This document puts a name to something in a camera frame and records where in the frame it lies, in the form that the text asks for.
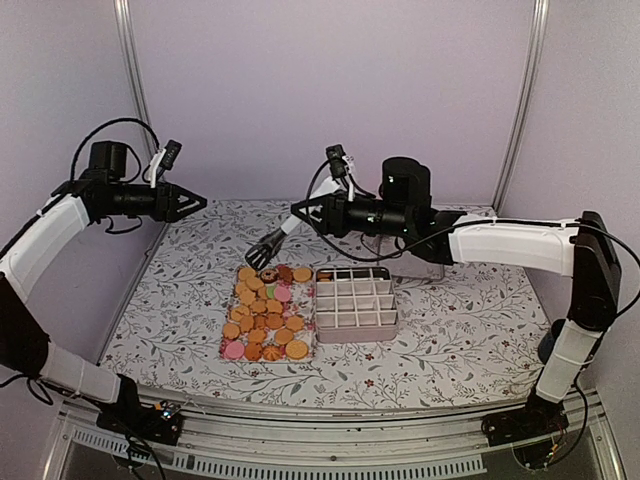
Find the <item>front aluminium rail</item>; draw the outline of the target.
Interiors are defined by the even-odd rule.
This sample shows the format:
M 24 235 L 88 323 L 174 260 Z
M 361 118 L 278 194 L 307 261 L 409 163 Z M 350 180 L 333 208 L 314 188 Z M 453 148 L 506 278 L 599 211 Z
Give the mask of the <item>front aluminium rail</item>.
M 510 405 L 407 410 L 283 407 L 177 396 L 176 445 L 152 457 L 99 429 L 97 412 L 62 404 L 45 457 L 46 479 L 623 479 L 627 473 L 594 390 L 565 401 L 569 425 L 552 465 L 532 469 L 547 438 L 493 445 L 481 423 Z

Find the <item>right aluminium post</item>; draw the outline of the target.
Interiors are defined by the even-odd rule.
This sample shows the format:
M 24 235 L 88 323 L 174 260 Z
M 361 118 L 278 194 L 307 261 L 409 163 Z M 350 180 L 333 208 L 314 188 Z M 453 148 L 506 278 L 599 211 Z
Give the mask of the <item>right aluminium post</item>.
M 533 2 L 529 40 L 515 116 L 492 199 L 492 208 L 496 213 L 500 213 L 504 208 L 524 138 L 539 65 L 544 49 L 549 6 L 550 2 L 548 0 L 536 0 Z

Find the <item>floral tablecloth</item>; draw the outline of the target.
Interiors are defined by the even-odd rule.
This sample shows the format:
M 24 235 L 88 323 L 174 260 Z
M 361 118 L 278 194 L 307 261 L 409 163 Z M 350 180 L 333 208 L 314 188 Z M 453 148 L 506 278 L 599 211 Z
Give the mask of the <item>floral tablecloth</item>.
M 314 328 L 383 320 L 386 342 L 315 342 L 307 362 L 230 361 L 223 327 L 245 252 L 287 216 L 283 201 L 216 201 L 170 226 L 101 362 L 140 384 L 192 396 L 291 407 L 397 410 L 525 398 L 549 322 L 522 269 L 439 269 L 405 256 L 375 283 L 309 282 Z M 393 291 L 375 299 L 374 286 Z

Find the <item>chocolate sprinkle donut cookie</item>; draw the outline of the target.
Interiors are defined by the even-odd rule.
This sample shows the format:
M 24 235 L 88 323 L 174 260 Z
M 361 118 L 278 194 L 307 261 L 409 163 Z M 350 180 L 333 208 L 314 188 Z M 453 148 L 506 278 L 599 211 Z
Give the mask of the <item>chocolate sprinkle donut cookie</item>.
M 265 284 L 271 284 L 278 280 L 279 272 L 277 269 L 268 268 L 260 272 L 259 278 Z

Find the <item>round cream sandwich cookie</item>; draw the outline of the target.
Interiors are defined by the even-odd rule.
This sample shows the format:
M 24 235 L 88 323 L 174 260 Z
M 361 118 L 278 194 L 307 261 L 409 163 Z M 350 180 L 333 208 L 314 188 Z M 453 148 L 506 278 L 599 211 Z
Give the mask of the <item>round cream sandwich cookie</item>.
M 285 353 L 290 359 L 301 360 L 308 355 L 309 347 L 304 341 L 292 340 L 286 344 Z

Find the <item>swirl butter cookie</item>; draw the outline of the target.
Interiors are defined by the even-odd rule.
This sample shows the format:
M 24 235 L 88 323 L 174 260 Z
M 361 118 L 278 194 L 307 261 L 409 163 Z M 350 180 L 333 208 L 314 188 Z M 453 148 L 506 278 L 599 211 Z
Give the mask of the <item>swirl butter cookie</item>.
M 282 350 L 277 345 L 268 345 L 263 349 L 262 357 L 265 361 L 276 362 L 282 359 Z

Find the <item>pink round cookie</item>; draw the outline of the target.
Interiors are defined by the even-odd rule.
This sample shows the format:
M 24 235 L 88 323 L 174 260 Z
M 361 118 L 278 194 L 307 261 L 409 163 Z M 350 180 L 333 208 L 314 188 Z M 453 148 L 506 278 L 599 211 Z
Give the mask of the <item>pink round cookie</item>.
M 223 351 L 223 358 L 227 360 L 239 360 L 244 356 L 245 345 L 240 341 L 229 342 Z

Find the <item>floral cookie tray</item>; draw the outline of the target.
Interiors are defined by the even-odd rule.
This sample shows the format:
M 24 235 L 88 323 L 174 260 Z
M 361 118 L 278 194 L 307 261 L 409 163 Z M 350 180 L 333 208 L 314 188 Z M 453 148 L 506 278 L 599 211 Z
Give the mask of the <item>floral cookie tray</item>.
M 296 282 L 293 271 L 300 267 L 308 267 L 313 277 L 306 283 Z M 236 269 L 232 294 L 227 307 L 226 323 L 222 328 L 220 358 L 229 362 L 254 363 L 309 363 L 313 359 L 316 344 L 316 295 L 314 270 L 309 266 L 290 266 L 279 264 L 275 267 L 279 272 L 276 282 L 265 284 L 259 278 L 260 272 L 250 266 Z M 268 299 L 266 287 L 269 285 L 284 286 L 291 291 L 291 300 L 282 303 Z M 301 360 L 287 357 L 285 346 L 292 340 L 301 340 L 309 347 L 308 355 Z M 239 360 L 223 358 L 225 346 L 231 341 L 240 341 L 245 345 L 244 356 Z M 268 345 L 281 348 L 283 357 L 276 362 L 265 361 L 263 349 Z

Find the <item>metal tin lid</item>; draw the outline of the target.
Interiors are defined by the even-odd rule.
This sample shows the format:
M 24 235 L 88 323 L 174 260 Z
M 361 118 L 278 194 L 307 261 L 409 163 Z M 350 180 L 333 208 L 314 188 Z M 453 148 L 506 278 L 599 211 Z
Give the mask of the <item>metal tin lid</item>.
M 376 255 L 384 256 L 400 248 L 400 242 L 395 237 L 379 235 L 373 239 L 372 248 Z M 410 252 L 379 262 L 392 276 L 417 280 L 440 281 L 444 278 L 442 265 L 428 263 Z

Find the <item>compartment tin box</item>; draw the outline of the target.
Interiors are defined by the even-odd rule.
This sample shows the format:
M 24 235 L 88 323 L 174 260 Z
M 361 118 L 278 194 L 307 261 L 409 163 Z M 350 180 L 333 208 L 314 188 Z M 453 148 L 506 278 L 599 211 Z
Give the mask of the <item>compartment tin box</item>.
M 318 278 L 322 271 L 331 278 Z M 322 344 L 393 340 L 399 314 L 384 267 L 323 268 L 316 272 L 316 336 Z

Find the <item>aluminium post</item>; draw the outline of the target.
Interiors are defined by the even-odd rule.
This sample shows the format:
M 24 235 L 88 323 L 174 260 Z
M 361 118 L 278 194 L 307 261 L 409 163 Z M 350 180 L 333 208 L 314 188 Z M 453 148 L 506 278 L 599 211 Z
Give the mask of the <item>aluminium post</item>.
M 161 161 L 166 153 L 166 149 L 162 147 L 157 134 L 151 126 L 136 49 L 130 5 L 129 2 L 125 0 L 115 0 L 113 4 L 116 27 L 124 60 L 125 73 L 133 100 L 134 112 L 136 117 L 143 123 L 141 126 L 141 136 L 146 151 L 150 156 L 149 169 L 147 170 L 149 183 L 145 183 L 144 186 L 148 187 L 154 194 L 158 208 L 170 207 L 172 188 L 166 182 L 159 180 L 161 176 Z
M 500 213 L 504 208 L 524 138 L 539 65 L 544 49 L 549 6 L 550 2 L 548 0 L 536 0 L 533 2 L 529 40 L 515 116 L 492 199 L 492 208 L 496 213 Z

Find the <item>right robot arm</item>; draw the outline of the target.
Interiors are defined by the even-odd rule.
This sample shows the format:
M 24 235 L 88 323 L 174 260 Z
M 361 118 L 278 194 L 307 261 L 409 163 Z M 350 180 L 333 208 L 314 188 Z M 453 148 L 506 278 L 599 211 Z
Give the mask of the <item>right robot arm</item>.
M 350 232 L 397 237 L 402 252 L 433 264 L 491 263 L 532 268 L 572 280 L 570 306 L 549 358 L 517 415 L 517 427 L 537 436 L 552 424 L 555 406 L 573 387 L 603 335 L 623 315 L 619 308 L 621 242 L 601 216 L 585 211 L 575 220 L 534 221 L 439 211 L 431 205 L 431 172 L 408 157 L 382 163 L 379 197 L 356 194 L 350 162 L 340 155 L 324 163 L 331 175 L 312 181 L 305 200 L 292 204 L 282 224 L 290 233 L 306 223 L 322 238 Z

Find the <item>pink sandwich cookie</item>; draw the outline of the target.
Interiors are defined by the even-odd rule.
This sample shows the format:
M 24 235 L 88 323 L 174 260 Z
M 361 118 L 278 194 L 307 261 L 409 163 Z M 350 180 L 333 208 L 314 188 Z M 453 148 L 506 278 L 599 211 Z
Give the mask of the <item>pink sandwich cookie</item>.
M 277 286 L 274 289 L 274 298 L 282 303 L 289 302 L 291 300 L 291 291 L 284 286 Z

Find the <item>dark blue cup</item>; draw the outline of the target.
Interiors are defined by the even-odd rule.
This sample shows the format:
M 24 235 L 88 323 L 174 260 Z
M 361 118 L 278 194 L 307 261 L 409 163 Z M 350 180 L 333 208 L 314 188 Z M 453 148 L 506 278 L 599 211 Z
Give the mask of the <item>dark blue cup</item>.
M 545 365 L 554 349 L 556 340 L 558 339 L 562 328 L 564 326 L 565 320 L 558 319 L 553 322 L 549 330 L 545 333 L 545 335 L 540 340 L 537 347 L 537 354 L 540 362 Z

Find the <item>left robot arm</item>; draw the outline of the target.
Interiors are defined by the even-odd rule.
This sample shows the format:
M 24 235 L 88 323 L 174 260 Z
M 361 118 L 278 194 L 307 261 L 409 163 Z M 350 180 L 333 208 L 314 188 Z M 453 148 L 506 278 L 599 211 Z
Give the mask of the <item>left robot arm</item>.
M 40 380 L 74 396 L 110 405 L 111 419 L 128 434 L 148 426 L 148 412 L 131 397 L 124 379 L 56 345 L 27 308 L 34 286 L 61 251 L 91 225 L 116 216 L 175 223 L 204 209 L 207 201 L 163 180 L 181 151 L 170 140 L 157 143 L 147 166 L 126 176 L 132 152 L 122 142 L 95 141 L 88 166 L 51 195 L 1 250 L 1 364 L 21 378 Z

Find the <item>left aluminium post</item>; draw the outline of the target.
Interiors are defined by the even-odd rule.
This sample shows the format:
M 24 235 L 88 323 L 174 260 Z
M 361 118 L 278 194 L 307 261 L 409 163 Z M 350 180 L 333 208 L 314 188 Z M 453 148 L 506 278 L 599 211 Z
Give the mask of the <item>left aluminium post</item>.
M 170 207 L 172 188 L 166 182 L 159 180 L 161 176 L 161 161 L 166 153 L 166 149 L 162 147 L 157 134 L 151 126 L 136 49 L 130 5 L 129 2 L 125 0 L 115 0 L 113 4 L 116 27 L 124 60 L 125 73 L 133 100 L 134 112 L 136 117 L 143 123 L 141 126 L 141 136 L 146 151 L 150 156 L 149 169 L 147 170 L 149 183 L 145 183 L 144 186 L 148 187 L 154 194 L 158 208 Z

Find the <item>metal tongs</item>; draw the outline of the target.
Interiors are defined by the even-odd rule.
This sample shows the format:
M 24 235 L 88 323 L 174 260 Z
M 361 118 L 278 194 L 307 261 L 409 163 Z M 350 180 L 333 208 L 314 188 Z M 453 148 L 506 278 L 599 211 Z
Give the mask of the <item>metal tongs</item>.
M 276 230 L 261 237 L 245 254 L 246 263 L 255 270 L 262 270 L 269 265 L 280 251 L 284 241 L 301 223 L 291 215 Z

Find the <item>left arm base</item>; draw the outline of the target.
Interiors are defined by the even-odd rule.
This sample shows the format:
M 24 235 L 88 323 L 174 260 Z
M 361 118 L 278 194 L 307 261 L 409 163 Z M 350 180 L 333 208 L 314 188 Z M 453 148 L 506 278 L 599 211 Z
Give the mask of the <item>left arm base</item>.
M 182 433 L 184 417 L 167 416 L 163 410 L 141 404 L 122 406 L 96 402 L 100 413 L 96 425 L 118 434 L 136 435 L 145 441 L 176 446 Z

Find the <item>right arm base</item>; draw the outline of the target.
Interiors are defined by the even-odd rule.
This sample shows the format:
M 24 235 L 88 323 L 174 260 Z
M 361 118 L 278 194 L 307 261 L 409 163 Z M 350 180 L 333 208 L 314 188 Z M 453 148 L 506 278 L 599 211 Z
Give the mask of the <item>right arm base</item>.
M 568 426 L 562 402 L 531 394 L 522 407 L 484 416 L 481 431 L 490 446 L 497 446 L 561 432 Z

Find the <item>round biscuit top right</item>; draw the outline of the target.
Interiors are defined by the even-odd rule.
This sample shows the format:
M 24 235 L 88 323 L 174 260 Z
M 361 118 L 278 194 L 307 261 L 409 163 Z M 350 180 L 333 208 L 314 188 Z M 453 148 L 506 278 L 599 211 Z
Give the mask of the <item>round biscuit top right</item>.
M 296 282 L 306 283 L 313 277 L 313 272 L 308 267 L 300 267 L 293 271 L 293 278 Z

